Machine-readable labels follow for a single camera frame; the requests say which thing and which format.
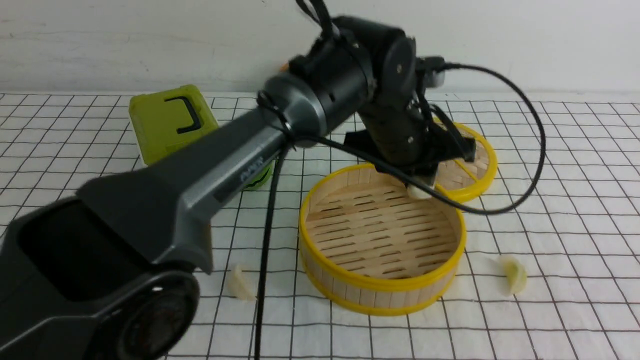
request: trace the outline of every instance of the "bamboo steamer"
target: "bamboo steamer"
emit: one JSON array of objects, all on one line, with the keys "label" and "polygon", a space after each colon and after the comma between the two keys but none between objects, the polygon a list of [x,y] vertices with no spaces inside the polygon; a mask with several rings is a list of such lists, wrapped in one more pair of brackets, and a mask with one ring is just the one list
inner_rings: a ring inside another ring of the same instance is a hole
[{"label": "bamboo steamer", "polygon": [[498,159],[482,135],[462,124],[455,125],[463,136],[476,139],[476,158],[472,163],[461,159],[441,162],[436,184],[444,188],[452,200],[466,202],[489,189],[498,171]]},{"label": "bamboo steamer", "polygon": [[300,233],[314,286],[338,305],[381,316],[434,303],[453,280],[466,242],[460,211],[409,199],[402,182],[371,164],[316,184],[301,207]]}]

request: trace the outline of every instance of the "white wall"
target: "white wall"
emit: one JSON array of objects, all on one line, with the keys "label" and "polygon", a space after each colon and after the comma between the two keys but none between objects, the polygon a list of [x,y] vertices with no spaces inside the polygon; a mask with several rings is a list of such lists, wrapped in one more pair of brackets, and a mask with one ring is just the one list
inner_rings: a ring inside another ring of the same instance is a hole
[{"label": "white wall", "polygon": [[[529,90],[640,91],[638,0],[326,2]],[[317,33],[293,0],[0,0],[0,89],[252,91]],[[447,79],[447,90],[497,85]]]}]

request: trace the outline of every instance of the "green container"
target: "green container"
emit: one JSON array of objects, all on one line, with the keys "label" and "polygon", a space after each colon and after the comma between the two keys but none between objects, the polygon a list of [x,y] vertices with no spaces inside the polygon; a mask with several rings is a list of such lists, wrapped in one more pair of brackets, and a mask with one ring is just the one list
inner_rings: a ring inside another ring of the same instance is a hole
[{"label": "green container", "polygon": [[[129,103],[142,160],[151,165],[219,128],[195,85],[134,96]],[[254,190],[271,176],[271,164],[245,188]]]}]

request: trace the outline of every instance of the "grid tablecloth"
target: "grid tablecloth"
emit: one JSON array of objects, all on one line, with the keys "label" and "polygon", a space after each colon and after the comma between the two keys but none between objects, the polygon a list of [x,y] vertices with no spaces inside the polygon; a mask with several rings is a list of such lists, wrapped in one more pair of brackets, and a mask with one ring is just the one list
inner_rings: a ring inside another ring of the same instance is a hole
[{"label": "grid tablecloth", "polygon": [[[142,166],[128,118],[131,94],[0,94],[0,233],[15,217],[92,177]],[[206,94],[222,124],[255,106],[253,94]],[[512,95],[433,94],[454,121],[484,134],[499,173],[475,206],[509,203],[529,184],[537,130]],[[534,94],[547,132],[547,166],[531,198],[495,217],[465,215],[467,251],[452,288],[427,309],[381,318],[346,311],[311,285],[297,256],[300,202],[323,176],[356,163],[326,147],[288,156],[269,256],[262,354],[305,359],[640,359],[640,97]],[[357,116],[331,138],[363,128]],[[252,354],[255,304],[230,296],[227,270],[255,285],[268,184],[243,192],[211,221],[212,275],[171,360]],[[504,295],[495,260],[529,273]]]}]

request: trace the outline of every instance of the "robotic arm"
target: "robotic arm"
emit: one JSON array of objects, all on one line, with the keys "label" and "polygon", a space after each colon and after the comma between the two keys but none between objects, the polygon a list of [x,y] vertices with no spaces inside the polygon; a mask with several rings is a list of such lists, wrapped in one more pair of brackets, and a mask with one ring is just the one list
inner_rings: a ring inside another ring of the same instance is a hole
[{"label": "robotic arm", "polygon": [[313,146],[356,112],[366,131],[345,144],[410,176],[473,159],[473,139],[446,117],[446,130],[434,124],[424,100],[425,88],[442,83],[442,58],[416,58],[415,41],[399,28],[331,19],[321,0],[311,3],[321,36],[266,81],[258,108],[150,167],[88,181],[75,197],[8,226],[0,360],[165,354],[195,314],[193,270],[212,271],[211,217],[288,144],[305,138],[297,145]]}]

